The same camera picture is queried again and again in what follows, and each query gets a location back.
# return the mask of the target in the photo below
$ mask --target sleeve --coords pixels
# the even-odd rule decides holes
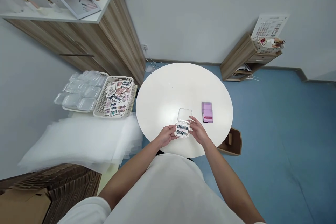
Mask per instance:
[[[111,213],[106,200],[90,197],[78,202],[58,224],[103,224]]]

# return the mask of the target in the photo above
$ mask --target baseboard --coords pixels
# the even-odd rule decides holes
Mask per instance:
[[[262,69],[269,69],[269,70],[282,70],[282,71],[297,71],[300,68],[286,68],[281,66],[263,66]]]
[[[308,83],[334,83],[336,87],[336,82],[331,80],[309,80],[305,73],[302,71],[301,68],[287,68],[287,67],[280,67],[280,66],[263,66],[262,69],[269,69],[269,70],[284,70],[284,71],[295,71],[298,77],[302,82],[308,82]]]
[[[198,61],[175,61],[175,60],[166,60],[166,59],[152,59],[154,62],[163,62],[163,63],[191,63],[195,65],[210,65],[210,66],[215,66],[219,67],[221,64],[220,63],[210,63],[210,62],[198,62]]]

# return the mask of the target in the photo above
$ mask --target hand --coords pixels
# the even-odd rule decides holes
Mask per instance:
[[[169,126],[163,127],[159,135],[154,139],[154,141],[159,142],[160,149],[162,147],[165,147],[167,144],[169,144],[171,140],[178,138],[174,134],[175,130],[176,130],[176,125],[169,125]]]
[[[190,131],[189,133],[193,135],[193,137],[200,145],[204,146],[204,144],[207,141],[211,141],[211,139],[208,137],[208,134],[203,128],[203,125],[195,117],[190,116],[190,118],[193,121],[190,121],[190,128],[192,129],[192,131]]]

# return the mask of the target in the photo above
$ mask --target wooden cabinet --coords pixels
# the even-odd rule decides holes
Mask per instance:
[[[124,0],[110,0],[96,23],[5,20],[81,71],[130,76],[143,83],[145,57]]]
[[[276,54],[258,54],[250,34],[245,33],[220,66],[223,81],[242,81],[281,54],[281,51]],[[237,71],[243,64],[251,71]]]

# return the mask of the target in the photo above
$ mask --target pink phone case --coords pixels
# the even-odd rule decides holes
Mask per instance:
[[[210,101],[202,102],[202,116],[204,123],[212,123],[214,121],[212,104]]]

